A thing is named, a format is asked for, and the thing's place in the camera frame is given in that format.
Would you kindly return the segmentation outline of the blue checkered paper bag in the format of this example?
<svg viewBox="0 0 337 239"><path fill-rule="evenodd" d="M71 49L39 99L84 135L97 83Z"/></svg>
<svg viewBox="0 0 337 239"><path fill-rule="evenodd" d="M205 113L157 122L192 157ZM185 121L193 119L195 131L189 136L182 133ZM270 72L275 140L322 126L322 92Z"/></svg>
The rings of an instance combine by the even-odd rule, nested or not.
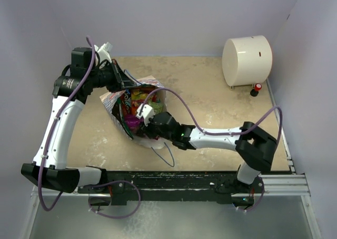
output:
<svg viewBox="0 0 337 239"><path fill-rule="evenodd" d="M163 85L160 83L160 81L157 80L153 76L147 76L147 77L143 77L143 78L140 78L140 79L135 79L135 78L133 78L133 76L130 75L130 73L127 70L125 70L124 72L127 74L127 76L129 76L133 80L141 83L141 85L138 86L138 87L126 88L126 89L129 89L130 91L132 89L139 89L139 88L143 88L143 87L154 87L155 89L163 87ZM120 97L126 89L124 89L120 92L107 92L106 94L104 94L100 97L101 102L103 103L103 105L104 105L106 111L108 112L111 120L113 121L114 125L132 143L136 144L137 146L149 148L150 150L152 150L152 152L154 152L157 156L159 156L159 158L161 160L163 160L168 166L174 167L175 166L174 156L173 156L173 153L172 153L171 149L168 146L167 141L165 141L163 138L159 138L157 140L151 140L151 139L146 138L146 137L139 137L138 135L134 135L131 132L129 132L128 127L126 127L124 125L124 121L122 119ZM168 152L171 156L172 162L170 162L170 163L167 160L165 160L157 152L158 150L160 150L164 147L166 147L168 149Z"/></svg>

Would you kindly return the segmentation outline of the purple snack bag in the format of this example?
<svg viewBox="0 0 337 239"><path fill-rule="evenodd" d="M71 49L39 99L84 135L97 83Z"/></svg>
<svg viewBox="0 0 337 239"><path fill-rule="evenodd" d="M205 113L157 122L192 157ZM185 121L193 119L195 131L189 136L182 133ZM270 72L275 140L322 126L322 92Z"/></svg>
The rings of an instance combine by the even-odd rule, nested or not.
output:
<svg viewBox="0 0 337 239"><path fill-rule="evenodd" d="M143 119L137 118L135 115L127 114L124 116L124 122L130 129L132 134L139 135L138 131L143 123Z"/></svg>

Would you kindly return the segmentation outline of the red Doritos bag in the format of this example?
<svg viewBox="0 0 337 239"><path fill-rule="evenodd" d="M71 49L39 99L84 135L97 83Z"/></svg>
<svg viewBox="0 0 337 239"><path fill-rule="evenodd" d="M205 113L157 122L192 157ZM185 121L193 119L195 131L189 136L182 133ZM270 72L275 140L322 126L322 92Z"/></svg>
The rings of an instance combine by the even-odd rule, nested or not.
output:
<svg viewBox="0 0 337 239"><path fill-rule="evenodd" d="M124 125L128 127L129 132L132 132L132 128L128 125L128 120L131 119L132 110L131 110L131 91L126 89L120 97L121 100L121 110L122 110L122 119Z"/></svg>

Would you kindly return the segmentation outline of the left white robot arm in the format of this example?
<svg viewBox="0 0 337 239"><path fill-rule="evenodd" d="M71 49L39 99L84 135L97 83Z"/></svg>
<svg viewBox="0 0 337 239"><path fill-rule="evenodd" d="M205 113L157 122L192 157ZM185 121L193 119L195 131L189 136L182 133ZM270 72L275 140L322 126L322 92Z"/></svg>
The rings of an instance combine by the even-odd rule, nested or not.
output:
<svg viewBox="0 0 337 239"><path fill-rule="evenodd" d="M136 86L110 57L111 48L105 43L73 49L71 63L54 82L52 112L43 141L33 161L21 168L21 174L37 187L65 193L86 185L97 193L108 188L105 169L68 168L67 155L75 123L93 89L106 87L114 93Z"/></svg>

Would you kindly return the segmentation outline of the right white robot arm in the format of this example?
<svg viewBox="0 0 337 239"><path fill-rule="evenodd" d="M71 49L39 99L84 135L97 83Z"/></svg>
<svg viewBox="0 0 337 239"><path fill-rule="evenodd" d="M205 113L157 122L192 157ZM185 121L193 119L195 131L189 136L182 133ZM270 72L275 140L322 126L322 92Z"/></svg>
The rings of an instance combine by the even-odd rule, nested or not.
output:
<svg viewBox="0 0 337 239"><path fill-rule="evenodd" d="M260 173L271 170L277 139L252 122L244 122L241 127L221 129L204 128L180 124L168 112L137 113L141 119L140 131L149 138L161 137L172 142L181 150L219 148L237 152L243 159L234 186L239 192L247 192Z"/></svg>

